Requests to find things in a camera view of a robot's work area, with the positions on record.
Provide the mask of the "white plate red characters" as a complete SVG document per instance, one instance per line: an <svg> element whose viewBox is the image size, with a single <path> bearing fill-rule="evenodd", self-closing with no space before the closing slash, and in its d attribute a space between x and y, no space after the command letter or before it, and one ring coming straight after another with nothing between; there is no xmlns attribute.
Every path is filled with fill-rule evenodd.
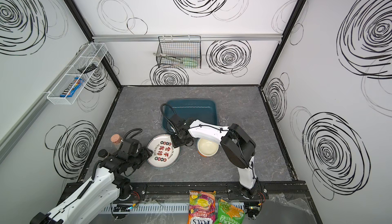
<svg viewBox="0 0 392 224"><path fill-rule="evenodd" d="M149 142L148 149L152 151L148 163L156 169L167 169L173 166L179 159L181 152L179 147L174 147L169 134L154 137Z"/></svg>

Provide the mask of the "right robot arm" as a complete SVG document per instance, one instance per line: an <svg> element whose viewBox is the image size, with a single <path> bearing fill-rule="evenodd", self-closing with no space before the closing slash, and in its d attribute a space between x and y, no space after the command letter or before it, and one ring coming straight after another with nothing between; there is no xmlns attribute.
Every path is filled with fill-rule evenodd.
<svg viewBox="0 0 392 224"><path fill-rule="evenodd" d="M243 187L244 195L250 198L256 194L258 189L254 164L256 143L241 126L232 124L229 127L220 127L192 118L185 120L176 114L167 121L174 130L170 137L175 148L191 145L197 138L218 144L229 161L237 167L239 183Z"/></svg>

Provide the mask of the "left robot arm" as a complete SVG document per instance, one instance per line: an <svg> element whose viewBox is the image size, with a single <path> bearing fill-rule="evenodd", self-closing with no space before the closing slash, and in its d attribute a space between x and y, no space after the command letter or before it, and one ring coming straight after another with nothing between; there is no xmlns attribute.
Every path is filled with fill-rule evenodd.
<svg viewBox="0 0 392 224"><path fill-rule="evenodd" d="M124 139L113 154L100 150L103 159L94 165L91 177L47 214L36 214L30 223L88 224L116 200L127 201L132 196L139 200L125 172L129 168L135 172L152 155L136 139Z"/></svg>

